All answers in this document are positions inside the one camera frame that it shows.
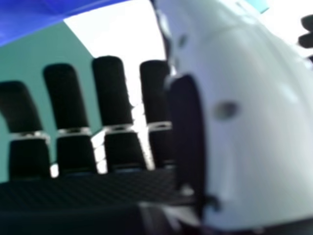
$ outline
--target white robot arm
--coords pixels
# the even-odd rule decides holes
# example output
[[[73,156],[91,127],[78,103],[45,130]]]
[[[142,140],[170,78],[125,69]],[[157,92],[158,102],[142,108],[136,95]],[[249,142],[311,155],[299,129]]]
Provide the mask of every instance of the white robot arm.
[[[242,1],[155,8],[177,71],[167,89],[179,186],[195,191],[203,225],[240,231],[313,217],[311,64]]]

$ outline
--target green surface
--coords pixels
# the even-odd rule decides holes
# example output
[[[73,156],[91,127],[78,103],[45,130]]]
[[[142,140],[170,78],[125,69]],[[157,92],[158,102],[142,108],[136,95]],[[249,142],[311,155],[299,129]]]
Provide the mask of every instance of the green surface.
[[[56,157],[57,132],[42,70],[48,64],[60,62],[71,63],[75,66],[79,74],[89,123],[92,131],[95,132],[100,129],[101,125],[91,74],[91,60],[91,54],[64,23],[0,47],[0,81],[20,80],[29,88],[38,107],[44,130],[51,136],[51,162],[54,162]],[[8,178],[9,140],[8,129],[0,116],[0,182]]]

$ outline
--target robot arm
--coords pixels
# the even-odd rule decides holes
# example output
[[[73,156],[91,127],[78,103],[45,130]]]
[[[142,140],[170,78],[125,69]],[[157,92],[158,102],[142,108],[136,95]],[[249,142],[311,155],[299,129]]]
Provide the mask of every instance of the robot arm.
[[[250,230],[313,216],[313,73],[239,0],[157,0],[179,187],[205,226]]]

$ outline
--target white plastic casing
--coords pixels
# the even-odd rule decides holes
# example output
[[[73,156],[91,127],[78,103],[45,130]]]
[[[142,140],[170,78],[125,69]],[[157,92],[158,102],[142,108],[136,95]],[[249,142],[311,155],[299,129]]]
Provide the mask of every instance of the white plastic casing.
[[[178,74],[194,77],[200,93],[205,193],[222,207],[205,207],[203,224],[236,231],[313,216],[308,62],[239,1],[158,0],[157,8],[171,32],[171,61]],[[239,111],[220,120],[215,108],[225,101]]]

